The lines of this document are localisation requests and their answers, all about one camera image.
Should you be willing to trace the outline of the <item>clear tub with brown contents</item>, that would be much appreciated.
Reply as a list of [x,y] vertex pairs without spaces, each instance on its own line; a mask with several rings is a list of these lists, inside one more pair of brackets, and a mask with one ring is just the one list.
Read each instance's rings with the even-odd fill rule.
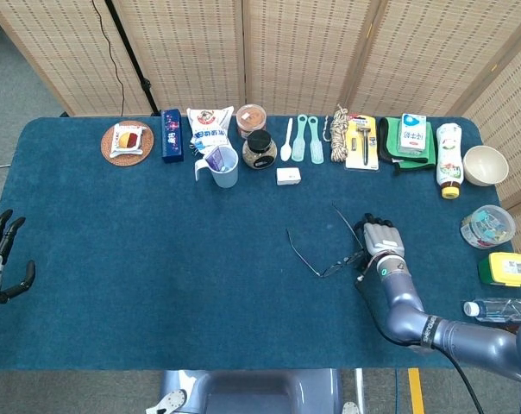
[[236,112],[235,119],[241,138],[247,140],[254,131],[266,128],[267,113],[258,104],[250,103]]

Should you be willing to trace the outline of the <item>dark blue rectangular box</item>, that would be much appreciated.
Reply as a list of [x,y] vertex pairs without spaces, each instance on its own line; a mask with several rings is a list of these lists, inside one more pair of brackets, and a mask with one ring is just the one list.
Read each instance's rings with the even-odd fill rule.
[[184,149],[180,111],[178,109],[162,110],[160,117],[163,161],[165,163],[183,161]]

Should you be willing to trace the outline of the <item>mint green brush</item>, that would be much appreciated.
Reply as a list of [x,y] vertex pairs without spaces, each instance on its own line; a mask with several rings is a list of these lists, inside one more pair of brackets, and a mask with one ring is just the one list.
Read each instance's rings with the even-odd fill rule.
[[292,143],[292,160],[301,162],[304,159],[304,130],[308,121],[308,116],[301,114],[297,116],[297,134]]
[[316,116],[308,117],[308,124],[311,131],[310,152],[311,162],[315,165],[321,165],[324,162],[323,144],[318,135],[318,118]]

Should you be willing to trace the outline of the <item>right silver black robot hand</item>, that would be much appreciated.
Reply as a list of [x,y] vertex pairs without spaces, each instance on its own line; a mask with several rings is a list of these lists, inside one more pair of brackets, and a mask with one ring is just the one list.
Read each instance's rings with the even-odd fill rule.
[[366,213],[355,224],[354,230],[360,230],[364,247],[370,256],[390,252],[405,257],[405,246],[398,229],[391,221]]

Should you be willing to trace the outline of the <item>white red yellow snack packet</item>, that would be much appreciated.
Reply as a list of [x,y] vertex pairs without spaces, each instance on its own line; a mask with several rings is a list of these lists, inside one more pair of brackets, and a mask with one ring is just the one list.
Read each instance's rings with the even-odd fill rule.
[[141,138],[146,128],[140,125],[117,123],[113,129],[110,158],[121,155],[142,155]]

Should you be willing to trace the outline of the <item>green black folded cloth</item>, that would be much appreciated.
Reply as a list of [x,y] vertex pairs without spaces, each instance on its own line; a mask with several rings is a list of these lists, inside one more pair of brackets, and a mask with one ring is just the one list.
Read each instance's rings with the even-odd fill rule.
[[382,117],[378,123],[377,138],[380,160],[391,164],[395,174],[436,168],[436,141],[429,121],[426,122],[426,146],[420,154],[402,154],[398,151],[400,120]]

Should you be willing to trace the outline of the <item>razor on yellow card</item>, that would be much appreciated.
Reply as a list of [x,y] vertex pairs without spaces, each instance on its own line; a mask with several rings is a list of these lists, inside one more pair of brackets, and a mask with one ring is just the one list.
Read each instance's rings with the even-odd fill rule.
[[345,137],[348,151],[345,167],[356,170],[378,171],[376,119],[364,115],[348,116],[348,129]]

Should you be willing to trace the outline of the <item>black stand pole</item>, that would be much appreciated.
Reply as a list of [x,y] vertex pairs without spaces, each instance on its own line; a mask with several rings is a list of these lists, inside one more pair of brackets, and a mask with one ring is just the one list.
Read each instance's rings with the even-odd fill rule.
[[158,106],[156,102],[154,101],[154,96],[151,92],[151,82],[148,78],[144,76],[143,70],[141,69],[141,66],[139,64],[139,61],[135,55],[135,52],[130,44],[129,37],[126,33],[126,30],[122,24],[122,20],[116,10],[116,6],[113,2],[113,0],[104,0],[104,3],[110,13],[111,19],[113,20],[113,23],[115,24],[116,30],[122,40],[122,44],[124,45],[126,52],[129,56],[130,62],[134,68],[135,74],[137,78],[139,79],[141,89],[148,101],[149,107],[151,109],[151,116],[159,116],[160,110],[158,109]]

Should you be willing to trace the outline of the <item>small white box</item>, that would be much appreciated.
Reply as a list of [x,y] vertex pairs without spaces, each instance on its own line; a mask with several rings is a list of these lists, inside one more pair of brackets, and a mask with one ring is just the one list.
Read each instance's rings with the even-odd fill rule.
[[298,167],[279,167],[276,169],[277,185],[296,185],[301,182]]

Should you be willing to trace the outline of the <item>green box with yellow lid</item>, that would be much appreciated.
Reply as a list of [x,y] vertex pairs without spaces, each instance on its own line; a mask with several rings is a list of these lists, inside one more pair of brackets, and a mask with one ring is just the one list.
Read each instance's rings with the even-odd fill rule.
[[521,254],[490,253],[478,264],[478,274],[484,284],[521,287]]

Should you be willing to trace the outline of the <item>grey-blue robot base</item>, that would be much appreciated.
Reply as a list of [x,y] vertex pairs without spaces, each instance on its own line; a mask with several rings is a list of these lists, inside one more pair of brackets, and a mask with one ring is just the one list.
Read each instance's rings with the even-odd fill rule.
[[145,414],[365,414],[363,391],[344,401],[334,368],[168,370]]

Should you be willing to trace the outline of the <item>clear tub of binder clips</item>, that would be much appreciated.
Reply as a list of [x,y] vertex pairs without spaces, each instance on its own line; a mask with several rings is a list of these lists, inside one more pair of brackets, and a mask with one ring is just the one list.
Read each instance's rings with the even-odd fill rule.
[[497,205],[483,205],[461,220],[460,233],[472,247],[489,249],[509,242],[516,232],[512,216]]

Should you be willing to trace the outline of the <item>black-rimmed eyeglasses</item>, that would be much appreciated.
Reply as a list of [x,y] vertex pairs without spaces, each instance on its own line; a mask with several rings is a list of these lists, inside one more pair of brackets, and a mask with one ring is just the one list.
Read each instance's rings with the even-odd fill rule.
[[324,269],[322,272],[319,272],[295,247],[295,244],[292,240],[292,233],[289,229],[286,229],[286,235],[287,239],[289,241],[289,244],[291,246],[292,251],[297,255],[297,257],[307,266],[307,268],[318,278],[325,279],[329,276],[340,272],[344,267],[348,265],[353,265],[355,263],[359,263],[363,260],[365,257],[365,248],[363,243],[360,240],[360,237],[357,235],[356,231],[354,230],[353,226],[350,224],[348,219],[344,216],[342,211],[335,205],[332,204],[334,210],[336,211],[337,215],[343,220],[345,225],[347,226],[348,230],[353,236],[353,240],[358,245],[359,249],[355,252],[353,252],[350,256],[346,256],[340,260],[338,260],[336,263],[332,264],[331,266]]

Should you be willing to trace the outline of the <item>purple toothpaste tube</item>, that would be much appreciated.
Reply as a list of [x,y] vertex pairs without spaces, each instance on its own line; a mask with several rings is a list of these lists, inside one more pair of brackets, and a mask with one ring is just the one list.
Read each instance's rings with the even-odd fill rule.
[[204,159],[206,160],[208,166],[217,172],[224,172],[227,170],[225,165],[225,161],[223,158],[223,146],[215,147],[209,154],[207,154]]

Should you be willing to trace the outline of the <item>white printed snack bag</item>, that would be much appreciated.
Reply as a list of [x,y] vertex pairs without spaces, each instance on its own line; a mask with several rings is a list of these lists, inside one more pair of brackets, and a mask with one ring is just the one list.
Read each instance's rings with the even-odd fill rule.
[[208,154],[214,147],[229,145],[229,124],[234,107],[221,110],[186,110],[191,127],[190,148],[195,154]]

